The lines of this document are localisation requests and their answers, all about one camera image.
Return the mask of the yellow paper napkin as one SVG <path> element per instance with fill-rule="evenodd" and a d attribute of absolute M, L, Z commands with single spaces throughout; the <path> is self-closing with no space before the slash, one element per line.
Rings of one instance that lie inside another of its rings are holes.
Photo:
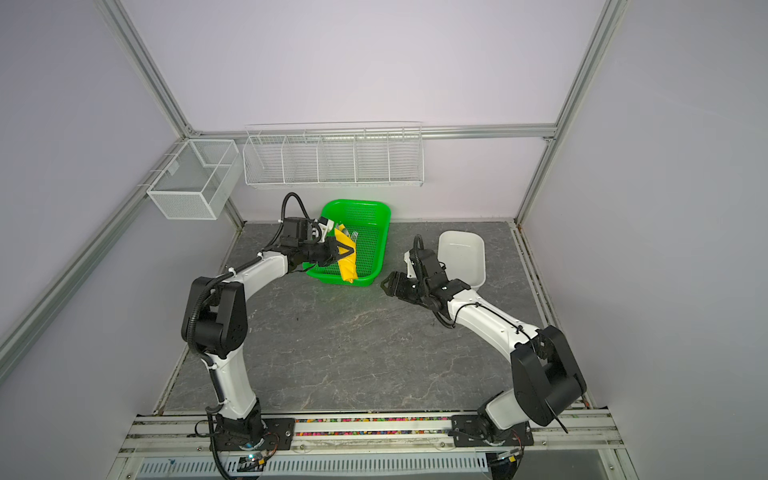
<path fill-rule="evenodd" d="M 350 231 L 344 224 L 335 226 L 334 238 L 338 243 L 339 259 L 337 265 L 344 282 L 353 283 L 358 279 L 356 267 L 357 253 L 356 232 Z"/>

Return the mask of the green plastic basket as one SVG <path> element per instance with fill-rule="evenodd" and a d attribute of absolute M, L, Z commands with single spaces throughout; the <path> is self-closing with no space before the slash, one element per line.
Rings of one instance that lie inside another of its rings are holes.
<path fill-rule="evenodd" d="M 328 202 L 322 215 L 336 224 L 343 224 L 350 233 L 357 232 L 356 273 L 352 282 L 342 279 L 337 264 L 313 267 L 307 275 L 321 283 L 368 287 L 380 274 L 386 253 L 391 221 L 391 209 L 378 201 L 338 199 Z"/>

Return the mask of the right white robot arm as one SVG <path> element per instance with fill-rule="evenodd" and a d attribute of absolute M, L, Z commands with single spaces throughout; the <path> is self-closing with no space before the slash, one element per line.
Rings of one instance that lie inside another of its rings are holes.
<path fill-rule="evenodd" d="M 559 423 L 559 415 L 587 392 L 587 383 L 565 334 L 555 326 L 538 328 L 491 305 L 468 283 L 451 279 L 438 254 L 420 235 L 404 254 L 407 269 L 381 282 L 389 297 L 429 310 L 448 329 L 463 326 L 509 362 L 512 386 L 484 402 L 477 423 L 460 434 L 475 442 L 522 446 L 532 424 Z"/>

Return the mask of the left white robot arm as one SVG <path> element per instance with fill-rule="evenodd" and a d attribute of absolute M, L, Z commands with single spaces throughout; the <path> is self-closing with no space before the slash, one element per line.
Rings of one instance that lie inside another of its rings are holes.
<path fill-rule="evenodd" d="M 276 232 L 252 260 L 193 281 L 181 336 L 213 385 L 216 405 L 206 409 L 212 437 L 230 434 L 243 439 L 247 449 L 256 449 L 267 435 L 244 363 L 249 298 L 305 265 L 327 267 L 350 260 L 355 239 L 340 222 L 310 217 L 299 195 L 290 192 L 282 201 Z"/>

